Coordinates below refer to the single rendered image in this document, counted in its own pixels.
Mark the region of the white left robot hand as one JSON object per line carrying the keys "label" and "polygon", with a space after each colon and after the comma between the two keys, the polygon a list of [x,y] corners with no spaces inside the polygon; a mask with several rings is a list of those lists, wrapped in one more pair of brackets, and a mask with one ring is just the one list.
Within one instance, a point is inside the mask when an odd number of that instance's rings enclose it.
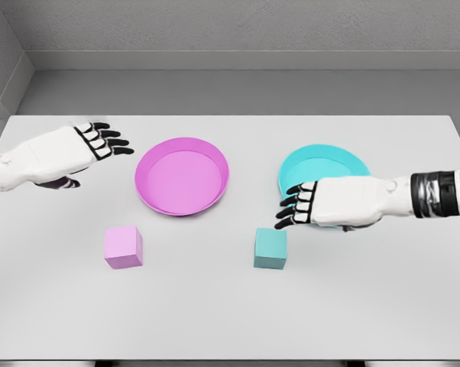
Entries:
{"label": "white left robot hand", "polygon": [[71,176],[94,163],[134,150],[107,122],[86,122],[59,128],[27,143],[32,159],[28,179],[38,187],[59,190],[80,187]]}

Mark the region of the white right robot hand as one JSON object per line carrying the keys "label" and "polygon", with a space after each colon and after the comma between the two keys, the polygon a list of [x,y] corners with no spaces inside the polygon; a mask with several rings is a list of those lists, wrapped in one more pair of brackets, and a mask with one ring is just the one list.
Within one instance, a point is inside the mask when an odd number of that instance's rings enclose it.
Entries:
{"label": "white right robot hand", "polygon": [[370,176],[327,177],[289,188],[275,229],[301,224],[340,227],[344,232],[377,223],[380,181]]}

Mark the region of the cyan round plate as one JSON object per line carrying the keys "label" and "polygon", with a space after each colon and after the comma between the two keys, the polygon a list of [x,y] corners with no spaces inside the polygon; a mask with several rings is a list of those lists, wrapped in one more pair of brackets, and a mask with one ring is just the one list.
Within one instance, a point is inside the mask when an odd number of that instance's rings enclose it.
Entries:
{"label": "cyan round plate", "polygon": [[334,145],[307,145],[289,154],[280,166],[278,185],[281,196],[303,182],[324,177],[371,176],[366,164],[357,156]]}

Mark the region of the cyan cube block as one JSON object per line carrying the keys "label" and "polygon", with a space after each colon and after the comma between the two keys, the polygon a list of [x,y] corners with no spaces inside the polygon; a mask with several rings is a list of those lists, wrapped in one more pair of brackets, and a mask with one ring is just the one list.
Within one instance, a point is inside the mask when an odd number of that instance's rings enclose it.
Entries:
{"label": "cyan cube block", "polygon": [[283,270],[287,261],[287,232],[257,228],[254,267]]}

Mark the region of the pink cube block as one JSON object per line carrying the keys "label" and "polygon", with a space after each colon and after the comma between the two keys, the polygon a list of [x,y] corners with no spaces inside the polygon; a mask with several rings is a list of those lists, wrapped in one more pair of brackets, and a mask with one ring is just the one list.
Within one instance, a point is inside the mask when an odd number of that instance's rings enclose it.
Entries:
{"label": "pink cube block", "polygon": [[143,239],[136,226],[105,230],[104,259],[113,269],[143,265]]}

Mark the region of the pink round plate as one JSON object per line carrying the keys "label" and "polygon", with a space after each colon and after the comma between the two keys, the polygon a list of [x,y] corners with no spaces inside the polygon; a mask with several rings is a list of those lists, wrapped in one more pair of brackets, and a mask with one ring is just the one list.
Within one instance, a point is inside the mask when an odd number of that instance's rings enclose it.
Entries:
{"label": "pink round plate", "polygon": [[230,170],[225,155],[199,138],[171,138],[139,160],[134,185],[151,209],[190,216],[215,204],[225,192]]}

